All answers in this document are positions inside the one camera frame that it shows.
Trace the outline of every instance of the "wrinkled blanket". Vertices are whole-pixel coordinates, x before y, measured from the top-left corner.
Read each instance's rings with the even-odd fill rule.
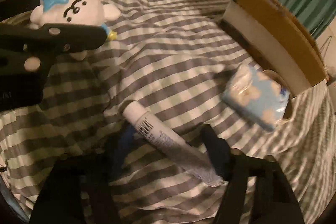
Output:
[[[293,120],[267,133],[220,100],[223,72],[241,62],[256,65],[217,26],[229,0],[102,1],[122,12],[107,22],[117,40],[89,52],[83,62],[59,56],[42,103],[1,114],[6,179],[26,213],[55,160],[101,147],[118,133],[124,122],[119,107],[132,99],[202,152],[197,128],[209,123],[231,147],[254,157],[275,156],[306,223],[312,223],[335,192],[335,115],[325,83],[295,98]],[[248,220],[253,184],[251,179],[242,223]],[[137,136],[110,189],[124,223],[211,223],[225,186],[208,187]],[[85,192],[82,199],[93,223]]]

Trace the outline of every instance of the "white wall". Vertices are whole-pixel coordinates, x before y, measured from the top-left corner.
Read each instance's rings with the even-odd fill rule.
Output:
[[[316,39],[318,48],[320,48],[324,44],[324,42],[330,35],[332,36],[332,38],[327,53],[324,57],[324,62],[327,66],[332,66],[336,68],[336,18],[334,18],[334,20],[325,29],[325,31]]]

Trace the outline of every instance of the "barcode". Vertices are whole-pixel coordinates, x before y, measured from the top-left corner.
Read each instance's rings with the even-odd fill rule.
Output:
[[[153,129],[153,126],[147,121],[143,120],[139,126],[139,133],[147,137],[149,132]]]

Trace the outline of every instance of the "small yellow star charm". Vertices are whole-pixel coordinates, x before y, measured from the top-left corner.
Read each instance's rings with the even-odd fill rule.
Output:
[[[115,40],[117,38],[117,32],[115,31],[110,31],[109,34],[107,35],[108,41]]]

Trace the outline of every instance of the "wire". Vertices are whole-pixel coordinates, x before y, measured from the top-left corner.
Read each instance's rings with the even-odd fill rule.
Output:
[[[321,22],[319,23],[319,25],[317,25],[316,28],[310,33],[310,35],[313,35],[315,33],[315,31],[318,29],[318,27],[321,26],[322,23],[323,23],[323,19],[321,20]]]
[[[328,43],[328,45],[327,45],[327,47],[326,47],[326,49],[325,49],[325,53],[324,53],[324,55],[322,56],[323,59],[325,58],[325,56],[326,56],[326,54],[327,54],[327,51],[328,51],[328,48],[329,48],[329,45],[330,45],[330,43],[331,43],[332,38],[333,38],[333,37],[332,37],[331,35],[328,36],[328,38],[325,40],[325,42],[323,43],[323,45],[320,47],[320,53],[321,53],[321,55],[322,55],[323,47]]]

